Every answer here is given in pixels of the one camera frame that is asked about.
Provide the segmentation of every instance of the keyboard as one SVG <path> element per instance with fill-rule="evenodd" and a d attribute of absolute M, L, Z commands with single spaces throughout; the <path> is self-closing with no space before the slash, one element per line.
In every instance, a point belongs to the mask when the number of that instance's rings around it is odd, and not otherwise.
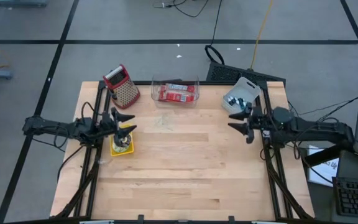
<path fill-rule="evenodd" d="M 358 217 L 358 179 L 333 178 L 339 215 Z"/>
<path fill-rule="evenodd" d="M 211 62 L 209 65 L 209 71 L 206 80 L 207 81 L 237 81 L 240 77 L 245 77 L 255 85 L 258 85 L 260 81 L 278 81 L 283 82 L 284 78 L 278 78 L 271 75 L 265 75 L 262 73 L 253 72 L 251 70 L 244 70 L 241 68 L 230 67 L 227 65 L 221 65 L 219 63 Z"/>

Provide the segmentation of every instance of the wooden table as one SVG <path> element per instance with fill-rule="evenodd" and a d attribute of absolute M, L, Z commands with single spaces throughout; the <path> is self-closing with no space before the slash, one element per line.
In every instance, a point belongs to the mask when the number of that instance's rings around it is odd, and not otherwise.
<path fill-rule="evenodd" d="M 75 118 L 84 102 L 94 105 L 97 87 L 98 82 L 83 82 Z M 157 108 L 150 86 L 138 87 L 138 102 L 120 110 L 136 115 L 130 120 L 137 125 L 135 153 L 111 157 L 104 140 L 92 219 L 136 220 L 139 214 L 146 220 L 227 220 L 229 215 L 236 220 L 275 219 L 265 162 L 259 157 L 260 132 L 246 144 L 227 125 L 235 121 L 228 118 L 221 98 L 231 86 L 201 86 L 193 109 Z M 272 108 L 288 107 L 283 83 L 268 83 L 268 91 Z M 85 109 L 85 116 L 91 115 Z M 65 158 L 78 147 L 78 141 L 69 141 Z M 51 215 L 77 190 L 84 155 L 82 150 L 63 168 Z M 294 159 L 291 148 L 282 149 L 282 160 L 290 192 L 314 216 L 301 161 Z M 285 217 L 280 190 L 278 197 Z"/>

